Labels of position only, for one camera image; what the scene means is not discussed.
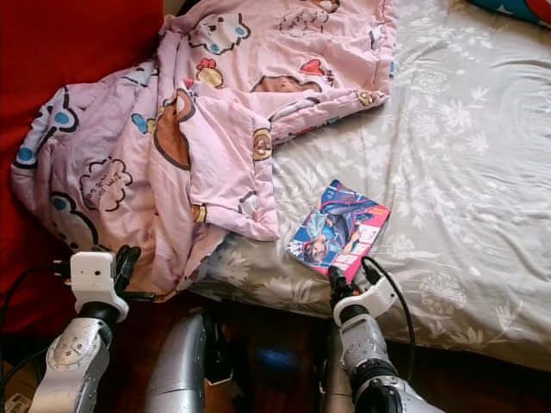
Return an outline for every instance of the pillow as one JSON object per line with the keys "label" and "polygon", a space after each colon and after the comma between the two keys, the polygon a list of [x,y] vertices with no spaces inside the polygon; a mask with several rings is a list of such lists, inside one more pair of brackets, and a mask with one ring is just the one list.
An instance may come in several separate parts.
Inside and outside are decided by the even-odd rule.
{"label": "pillow", "polygon": [[551,25],[551,0],[470,0],[485,9],[511,15],[527,22]]}
{"label": "pillow", "polygon": [[[69,256],[16,201],[15,159],[40,105],[66,83],[96,82],[146,60],[163,24],[161,0],[3,2],[0,14],[0,300],[22,270]],[[10,301],[4,332],[57,334],[72,316],[71,290],[51,274],[31,274]]]}

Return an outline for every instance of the black cable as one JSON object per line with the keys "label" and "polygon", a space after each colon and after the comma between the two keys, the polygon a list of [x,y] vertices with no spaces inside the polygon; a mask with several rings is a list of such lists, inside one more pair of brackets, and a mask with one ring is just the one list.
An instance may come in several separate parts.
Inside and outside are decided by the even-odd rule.
{"label": "black cable", "polygon": [[[27,275],[35,272],[35,271],[43,271],[43,270],[49,270],[50,267],[31,267],[23,271],[19,277],[15,280],[15,282],[12,284],[12,286],[9,288],[8,292],[6,293],[6,296],[3,300],[2,305],[2,312],[0,312],[0,335],[2,335],[3,330],[3,323],[6,318],[6,311],[8,310],[9,301],[11,300],[11,297],[14,295],[15,290],[19,287],[21,282],[27,277]],[[2,391],[0,391],[0,413],[4,413],[5,407],[5,397],[3,394],[3,388],[4,388],[4,376],[3,376],[3,354],[2,354],[2,343],[0,342],[0,386],[2,387]]]}
{"label": "black cable", "polygon": [[396,285],[396,283],[394,282],[390,274],[381,265],[379,265],[379,263],[376,260],[374,260],[370,256],[363,257],[362,262],[363,260],[368,260],[369,262],[371,262],[387,278],[393,290],[396,292],[399,302],[402,304],[402,308],[404,309],[404,313],[406,314],[407,330],[409,332],[409,337],[410,337],[409,366],[407,368],[407,375],[406,375],[406,380],[409,382],[412,380],[412,376],[413,376],[413,368],[415,367],[415,351],[417,348],[415,343],[415,331],[413,330],[412,314],[410,313],[410,309],[407,306],[406,299],[404,299],[404,295],[399,290],[398,286]]}
{"label": "black cable", "polygon": [[32,359],[35,357],[38,357],[39,355],[44,354],[50,346],[43,348],[42,350],[37,351],[34,354],[28,355],[23,360],[21,360],[19,363],[17,363],[14,367],[11,368],[11,370],[8,371],[8,374],[6,374],[6,377],[3,380],[2,387],[0,390],[2,391],[2,394],[6,390],[6,386],[8,385],[8,382],[14,377],[14,375],[23,368],[27,363],[29,363]]}

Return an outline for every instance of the cartoon print blanket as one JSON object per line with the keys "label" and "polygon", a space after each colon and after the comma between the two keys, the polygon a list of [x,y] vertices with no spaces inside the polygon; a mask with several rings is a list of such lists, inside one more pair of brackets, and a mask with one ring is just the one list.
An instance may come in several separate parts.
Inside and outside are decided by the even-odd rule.
{"label": "cartoon print blanket", "polygon": [[73,250],[142,255],[130,289],[201,276],[228,231],[278,237],[274,145],[381,105],[390,0],[202,0],[155,56],[58,90],[11,168],[26,208]]}

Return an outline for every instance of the comic book cover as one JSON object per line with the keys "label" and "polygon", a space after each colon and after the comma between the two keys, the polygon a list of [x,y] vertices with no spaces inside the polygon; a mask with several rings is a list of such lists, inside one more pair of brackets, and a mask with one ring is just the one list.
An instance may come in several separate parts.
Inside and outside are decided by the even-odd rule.
{"label": "comic book cover", "polygon": [[331,265],[352,281],[390,210],[333,180],[287,245],[294,258],[323,275]]}

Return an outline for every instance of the bed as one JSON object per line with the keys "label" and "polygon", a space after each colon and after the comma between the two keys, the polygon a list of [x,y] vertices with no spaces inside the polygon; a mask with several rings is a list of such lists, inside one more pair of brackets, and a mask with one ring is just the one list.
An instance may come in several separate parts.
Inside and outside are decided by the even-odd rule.
{"label": "bed", "polygon": [[[328,281],[283,249],[337,178],[392,210],[373,256],[418,344],[551,371],[551,32],[462,0],[397,3],[391,98],[278,145],[279,238],[227,235],[190,289],[329,317]],[[407,340],[398,305],[380,321]]]}

